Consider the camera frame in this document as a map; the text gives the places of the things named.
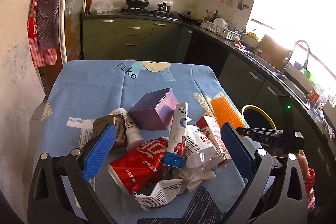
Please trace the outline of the person right hand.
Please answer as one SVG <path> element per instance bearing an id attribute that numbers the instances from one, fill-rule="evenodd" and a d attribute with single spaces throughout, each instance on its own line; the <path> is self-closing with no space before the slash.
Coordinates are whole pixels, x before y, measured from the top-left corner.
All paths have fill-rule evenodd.
<path id="1" fill-rule="evenodd" d="M 296 154 L 299 167 L 301 169 L 301 173 L 303 176 L 303 180 L 309 180 L 309 165 L 306 159 L 306 156 L 304 154 L 304 151 L 302 149 L 299 150 L 299 152 Z"/>

